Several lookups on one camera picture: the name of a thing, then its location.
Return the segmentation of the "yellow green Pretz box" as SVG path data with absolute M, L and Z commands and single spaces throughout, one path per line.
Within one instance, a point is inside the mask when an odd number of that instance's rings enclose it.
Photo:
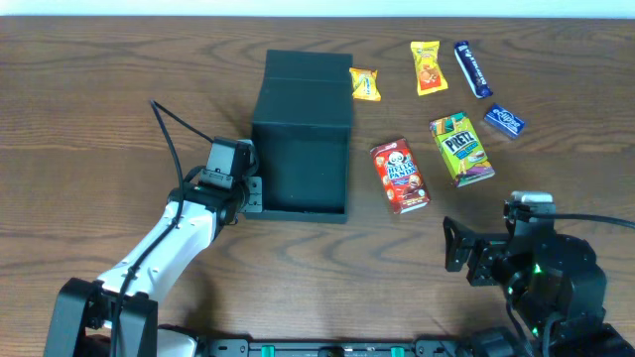
M 495 175 L 471 120 L 464 112 L 433 120 L 429 129 L 455 187 Z

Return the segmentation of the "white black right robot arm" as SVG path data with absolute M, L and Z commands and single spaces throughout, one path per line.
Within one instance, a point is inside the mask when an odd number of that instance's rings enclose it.
M 535 336 L 537 356 L 632 356 L 634 346 L 604 321 L 607 278 L 590 244 L 547 218 L 506 227 L 478 233 L 445 218 L 445 269 L 466 266 L 471 286 L 500 287 Z

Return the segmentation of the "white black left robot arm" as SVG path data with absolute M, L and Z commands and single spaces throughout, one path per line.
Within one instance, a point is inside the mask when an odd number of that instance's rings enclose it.
M 250 140 L 217 137 L 196 183 L 182 182 L 153 229 L 93 281 L 60 290 L 48 356 L 200 356 L 196 335 L 158 323 L 160 303 L 192 260 L 240 213 L 259 210 L 258 157 Z

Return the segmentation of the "red Hello Panda box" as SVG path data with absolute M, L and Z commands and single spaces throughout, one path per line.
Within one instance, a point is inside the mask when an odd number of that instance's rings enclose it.
M 405 138 L 374 147 L 374 168 L 395 214 L 426 206 L 431 197 Z

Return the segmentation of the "black gift box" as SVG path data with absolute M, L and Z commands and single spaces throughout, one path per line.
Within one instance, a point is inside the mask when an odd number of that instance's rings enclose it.
M 254 218 L 344 223 L 353 126 L 350 54 L 270 50 L 252 117 Z

